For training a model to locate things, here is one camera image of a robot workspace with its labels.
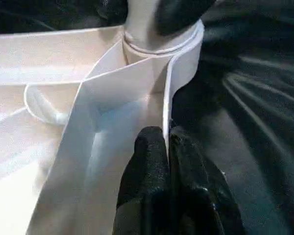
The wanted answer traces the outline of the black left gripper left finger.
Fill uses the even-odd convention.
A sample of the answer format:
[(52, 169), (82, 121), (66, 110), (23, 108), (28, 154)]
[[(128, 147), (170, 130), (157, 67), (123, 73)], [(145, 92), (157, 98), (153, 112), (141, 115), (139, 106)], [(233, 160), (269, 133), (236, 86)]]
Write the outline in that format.
[(120, 183), (114, 234), (168, 235), (171, 177), (162, 129), (143, 128)]

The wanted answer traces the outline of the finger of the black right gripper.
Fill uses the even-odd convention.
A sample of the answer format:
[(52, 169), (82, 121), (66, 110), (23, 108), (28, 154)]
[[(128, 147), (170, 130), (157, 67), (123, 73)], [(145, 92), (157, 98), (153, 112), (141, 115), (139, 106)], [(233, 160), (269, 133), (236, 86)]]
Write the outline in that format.
[(215, 2), (215, 0), (159, 1), (154, 17), (157, 34), (174, 34), (193, 25)]
[(127, 0), (103, 0), (101, 2), (101, 14), (113, 24), (123, 24), (128, 14)]

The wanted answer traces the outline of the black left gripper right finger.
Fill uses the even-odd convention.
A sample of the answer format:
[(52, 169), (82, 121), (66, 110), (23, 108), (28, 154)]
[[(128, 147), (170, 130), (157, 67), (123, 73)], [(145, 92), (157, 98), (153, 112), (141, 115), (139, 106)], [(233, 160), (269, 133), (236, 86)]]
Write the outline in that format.
[(177, 234), (244, 234), (241, 213), (224, 174), (180, 126), (170, 132), (170, 167)]

